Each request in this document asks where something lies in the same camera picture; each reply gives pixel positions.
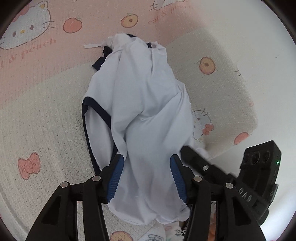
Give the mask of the white shirt navy trim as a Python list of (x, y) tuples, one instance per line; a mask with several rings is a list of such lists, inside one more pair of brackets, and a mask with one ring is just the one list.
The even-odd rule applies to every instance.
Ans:
[(160, 44), (128, 34), (104, 44), (111, 53), (95, 64), (82, 116), (93, 163), (104, 168), (116, 154), (124, 158), (109, 210), (135, 225), (185, 221), (190, 210), (179, 198), (170, 158), (183, 146), (208, 157), (194, 139), (198, 126), (185, 85)]

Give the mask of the pink cream Hello Kitty blanket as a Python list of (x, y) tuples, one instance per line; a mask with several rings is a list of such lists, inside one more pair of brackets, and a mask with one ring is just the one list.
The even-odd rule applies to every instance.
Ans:
[(93, 174), (81, 103), (116, 33), (158, 42), (193, 109), (195, 144), (214, 158), (257, 127), (230, 57), (201, 20), (198, 1), (29, 1), (1, 38), (1, 221), (27, 234), (59, 182)]

